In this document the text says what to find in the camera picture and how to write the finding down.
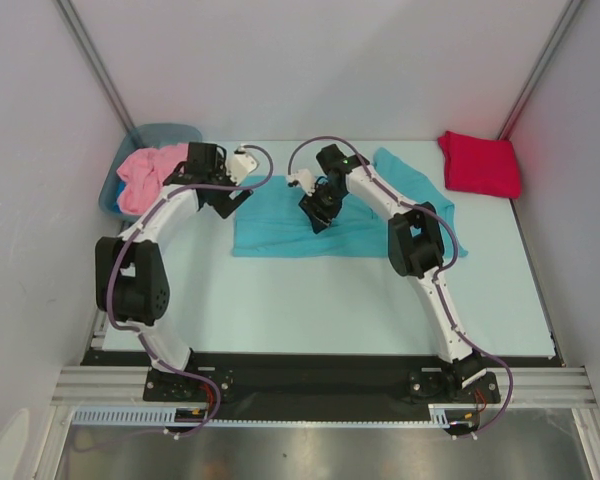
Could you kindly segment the teal t-shirt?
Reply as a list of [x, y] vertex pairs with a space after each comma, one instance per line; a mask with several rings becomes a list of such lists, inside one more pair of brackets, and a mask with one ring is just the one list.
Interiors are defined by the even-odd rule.
[[[393, 152], [379, 148], [372, 164], [402, 195], [431, 203], [454, 228], [455, 205], [429, 178]], [[348, 195], [331, 226], [316, 234], [299, 206], [303, 191], [291, 188], [282, 176], [272, 177], [235, 215], [233, 255], [261, 258], [318, 256], [385, 258], [387, 224], [359, 198]]]

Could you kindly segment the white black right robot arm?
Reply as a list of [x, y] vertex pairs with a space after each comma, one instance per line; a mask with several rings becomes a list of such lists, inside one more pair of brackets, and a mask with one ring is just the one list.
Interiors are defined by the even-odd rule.
[[308, 169], [287, 168], [288, 185], [304, 192], [299, 206], [313, 232], [319, 234], [332, 225], [349, 195], [386, 221], [389, 263], [411, 282], [433, 324], [442, 391], [453, 401], [466, 400], [476, 391], [486, 368], [482, 355], [467, 339], [444, 275], [442, 232], [452, 234], [449, 225], [431, 203], [417, 204], [392, 187], [358, 152], [347, 156], [331, 144], [316, 159], [323, 173], [320, 178]]

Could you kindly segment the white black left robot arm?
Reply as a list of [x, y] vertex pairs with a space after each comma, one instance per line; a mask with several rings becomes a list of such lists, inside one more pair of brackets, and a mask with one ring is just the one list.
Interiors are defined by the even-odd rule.
[[151, 366], [168, 373], [166, 387], [177, 398], [194, 397], [200, 374], [187, 366], [191, 349], [167, 317], [170, 286], [162, 250], [175, 230], [209, 206], [228, 218], [253, 193], [243, 182], [258, 161], [243, 147], [229, 154], [212, 143], [192, 142], [164, 180], [156, 200], [116, 237], [95, 246], [96, 304], [117, 331], [138, 338]]

